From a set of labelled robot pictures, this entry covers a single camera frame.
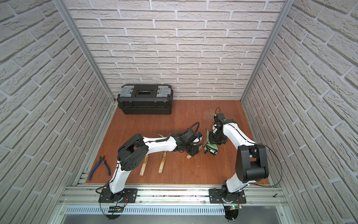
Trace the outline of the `green rag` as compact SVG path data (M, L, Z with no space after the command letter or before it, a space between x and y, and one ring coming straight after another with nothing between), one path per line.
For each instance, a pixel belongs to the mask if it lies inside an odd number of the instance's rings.
M211 154L211 155L217 155L218 154L218 146L215 144L212 144L209 140L210 132L207 131L207 140L205 145L205 151L204 154Z

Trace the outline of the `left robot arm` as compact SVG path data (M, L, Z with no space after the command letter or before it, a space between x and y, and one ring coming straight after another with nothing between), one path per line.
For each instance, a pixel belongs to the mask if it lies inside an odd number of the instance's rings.
M202 134L192 129L162 138L146 138L139 133L132 136L118 150L116 170L109 181L111 193L117 194L124 190L130 172L141 164L145 156L165 151L185 151L194 156L203 144L202 139Z

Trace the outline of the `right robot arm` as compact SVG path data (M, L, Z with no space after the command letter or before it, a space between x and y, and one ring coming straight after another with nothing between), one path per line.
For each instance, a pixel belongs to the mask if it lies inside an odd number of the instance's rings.
M266 147L251 140L233 119L226 119L224 114L217 113L213 119L206 151L214 155L217 149L213 145L226 144L227 141L231 141L237 150L235 174L225 181L223 191L227 194L241 192L250 184L268 178Z

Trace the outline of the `black plastic toolbox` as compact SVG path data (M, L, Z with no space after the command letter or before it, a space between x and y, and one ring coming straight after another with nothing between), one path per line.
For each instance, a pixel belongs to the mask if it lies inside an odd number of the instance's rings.
M117 105L126 115L170 115L173 105L172 86L124 85L117 96Z

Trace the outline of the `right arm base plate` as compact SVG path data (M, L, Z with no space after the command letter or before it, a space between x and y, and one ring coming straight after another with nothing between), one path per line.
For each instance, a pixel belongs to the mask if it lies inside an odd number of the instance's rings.
M244 191L230 193L223 189L212 188L208 190L209 201L211 204L246 204L246 196Z

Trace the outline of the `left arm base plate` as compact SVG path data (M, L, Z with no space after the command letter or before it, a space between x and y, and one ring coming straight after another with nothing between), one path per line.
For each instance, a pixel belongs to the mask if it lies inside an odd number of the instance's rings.
M103 188L100 192L99 203L135 203L138 189L125 188L119 193L112 193L109 188Z

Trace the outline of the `aluminium front rail frame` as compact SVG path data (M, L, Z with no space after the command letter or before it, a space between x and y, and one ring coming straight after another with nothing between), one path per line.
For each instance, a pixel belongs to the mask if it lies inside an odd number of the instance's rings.
M105 220L134 215L228 216L230 223L294 222L280 188L256 185L225 197L220 185L128 184L123 196L108 199L100 185L80 184L65 188L50 223L59 224L70 215L98 215Z

